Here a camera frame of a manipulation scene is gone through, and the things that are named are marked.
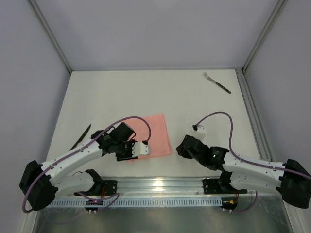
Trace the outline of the pink satin napkin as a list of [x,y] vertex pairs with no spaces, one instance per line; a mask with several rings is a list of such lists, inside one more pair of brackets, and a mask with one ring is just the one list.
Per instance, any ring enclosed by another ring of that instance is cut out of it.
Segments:
[[[171,144],[167,132],[165,117],[163,114],[156,114],[143,117],[151,128],[151,138],[148,145],[151,148],[151,153],[148,156],[140,156],[131,162],[152,159],[162,156],[168,156],[172,153]],[[147,125],[139,119],[127,119],[124,121],[137,134],[134,138],[137,141],[143,141],[148,138],[149,130]]]

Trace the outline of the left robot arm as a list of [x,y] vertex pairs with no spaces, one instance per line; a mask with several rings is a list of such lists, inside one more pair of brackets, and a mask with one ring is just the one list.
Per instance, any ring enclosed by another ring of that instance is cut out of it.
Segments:
[[25,167],[19,187],[24,194],[22,210],[29,213],[47,207],[56,197],[73,193],[99,195],[103,185],[101,176],[93,169],[72,175],[82,165],[107,154],[115,154],[117,161],[137,159],[149,153],[146,141],[138,142],[136,135],[126,123],[111,127],[110,132],[96,131],[81,145],[66,154],[43,163],[31,161]]

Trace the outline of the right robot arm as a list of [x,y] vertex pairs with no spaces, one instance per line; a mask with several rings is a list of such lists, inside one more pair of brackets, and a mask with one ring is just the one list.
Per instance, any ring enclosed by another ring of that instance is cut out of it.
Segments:
[[281,196],[287,204],[307,209],[311,198],[311,176],[295,160],[274,163],[235,157],[222,147],[209,147],[199,139],[186,135],[176,148],[177,154],[194,159],[202,166],[221,172],[218,179],[224,193],[253,190]]

